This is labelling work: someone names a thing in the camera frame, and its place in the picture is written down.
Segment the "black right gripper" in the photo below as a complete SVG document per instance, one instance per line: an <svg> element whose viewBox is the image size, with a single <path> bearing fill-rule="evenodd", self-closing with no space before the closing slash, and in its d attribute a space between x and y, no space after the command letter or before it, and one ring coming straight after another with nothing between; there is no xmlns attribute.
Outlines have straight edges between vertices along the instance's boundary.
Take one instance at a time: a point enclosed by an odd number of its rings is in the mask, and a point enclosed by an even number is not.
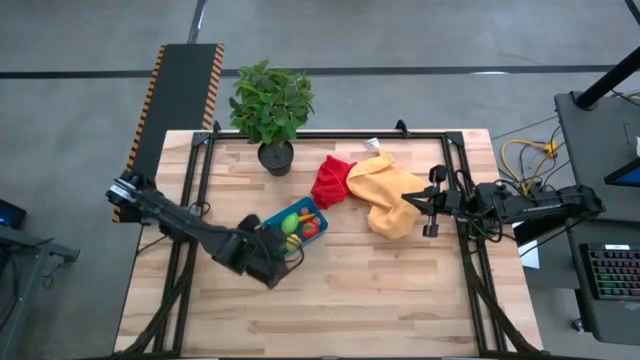
<svg viewBox="0 0 640 360"><path fill-rule="evenodd" d="M439 225L437 216L445 215L461 215L462 209L467 201L466 192L464 190L442 190L441 184L447 179L447 167L445 165L436 165L429 170L429 180L431 185L418 192L404 193L402 198L420 211L421 214L428 214L428 236L437 236Z"/></svg>

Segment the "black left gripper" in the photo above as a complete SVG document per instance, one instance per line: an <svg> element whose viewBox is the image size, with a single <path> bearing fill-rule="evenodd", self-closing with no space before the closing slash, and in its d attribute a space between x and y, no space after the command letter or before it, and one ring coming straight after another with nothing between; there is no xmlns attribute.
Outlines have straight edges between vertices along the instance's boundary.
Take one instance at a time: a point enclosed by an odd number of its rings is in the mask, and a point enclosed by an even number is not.
<svg viewBox="0 0 640 360"><path fill-rule="evenodd" d="M285 235L277 227L260 223L257 215L250 214L239 224L247 232L251 254L245 272L255 280L273 289L288 274L285 253Z"/></svg>

